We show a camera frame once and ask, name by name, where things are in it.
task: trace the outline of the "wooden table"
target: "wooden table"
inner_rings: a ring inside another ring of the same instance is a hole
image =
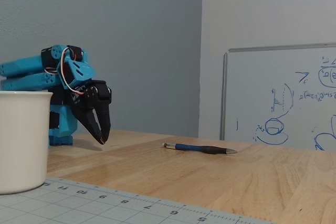
[[[216,145],[232,156],[162,148]],[[113,131],[52,147],[48,175],[278,223],[336,223],[336,153]]]

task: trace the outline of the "blue pen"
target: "blue pen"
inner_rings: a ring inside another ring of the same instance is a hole
[[[185,145],[185,144],[162,144],[163,147],[169,149],[175,149],[180,151],[195,151],[203,152],[207,154],[236,154],[235,150],[220,148],[216,146],[196,146],[196,145]]]

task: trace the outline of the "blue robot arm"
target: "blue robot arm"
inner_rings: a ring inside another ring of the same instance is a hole
[[[75,46],[55,45],[41,54],[0,65],[2,90],[53,92],[50,105],[51,145],[72,144],[77,120],[101,144],[110,132],[111,90],[106,82],[92,80],[88,54]],[[96,122],[95,110],[100,128]]]

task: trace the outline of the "white mug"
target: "white mug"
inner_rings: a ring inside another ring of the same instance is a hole
[[[52,94],[0,91],[0,195],[46,180]]]

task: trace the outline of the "gray cutting mat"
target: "gray cutting mat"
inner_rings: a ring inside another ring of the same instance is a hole
[[[271,224],[71,180],[48,177],[26,193],[0,196],[3,224]]]

